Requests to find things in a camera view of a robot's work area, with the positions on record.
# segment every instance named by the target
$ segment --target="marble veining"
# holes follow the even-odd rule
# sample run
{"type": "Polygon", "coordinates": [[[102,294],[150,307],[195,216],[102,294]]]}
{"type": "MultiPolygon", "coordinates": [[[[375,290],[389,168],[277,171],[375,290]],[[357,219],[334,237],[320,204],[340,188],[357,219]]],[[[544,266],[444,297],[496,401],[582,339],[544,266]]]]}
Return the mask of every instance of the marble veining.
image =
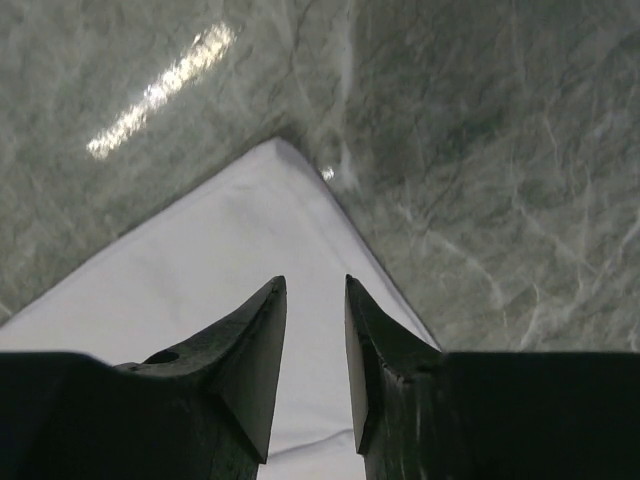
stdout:
{"type": "Polygon", "coordinates": [[[0,52],[0,323],[281,136],[445,348],[640,348],[634,0],[6,0],[0,52]]]}

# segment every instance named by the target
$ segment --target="marble floor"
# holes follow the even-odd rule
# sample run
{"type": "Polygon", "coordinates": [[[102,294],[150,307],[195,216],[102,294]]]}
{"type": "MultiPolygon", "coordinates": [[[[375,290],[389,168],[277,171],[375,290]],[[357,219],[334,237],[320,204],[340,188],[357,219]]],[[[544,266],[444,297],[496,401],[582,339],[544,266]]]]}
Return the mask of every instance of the marble floor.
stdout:
{"type": "Polygon", "coordinates": [[[444,348],[640,348],[638,0],[5,0],[0,53],[0,323],[280,136],[444,348]]]}

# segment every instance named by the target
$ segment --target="white fabric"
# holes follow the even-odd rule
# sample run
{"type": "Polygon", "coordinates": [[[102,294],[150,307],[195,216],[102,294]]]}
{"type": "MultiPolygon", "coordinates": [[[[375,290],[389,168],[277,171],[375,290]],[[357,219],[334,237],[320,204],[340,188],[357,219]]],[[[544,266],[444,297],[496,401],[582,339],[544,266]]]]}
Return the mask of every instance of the white fabric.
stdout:
{"type": "Polygon", "coordinates": [[[275,139],[95,256],[0,330],[0,350],[73,350],[141,362],[287,280],[287,330],[259,478],[363,479],[355,453],[344,282],[360,279],[429,343],[322,180],[275,139]]]}

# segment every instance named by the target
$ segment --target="marble wall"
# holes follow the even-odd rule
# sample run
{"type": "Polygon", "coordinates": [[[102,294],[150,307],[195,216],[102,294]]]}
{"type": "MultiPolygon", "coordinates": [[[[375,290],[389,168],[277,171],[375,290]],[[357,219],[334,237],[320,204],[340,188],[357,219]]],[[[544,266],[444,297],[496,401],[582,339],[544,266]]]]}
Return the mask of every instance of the marble wall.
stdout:
{"type": "Polygon", "coordinates": [[[279,135],[445,348],[640,346],[633,0],[7,0],[0,51],[0,318],[279,135]]]}

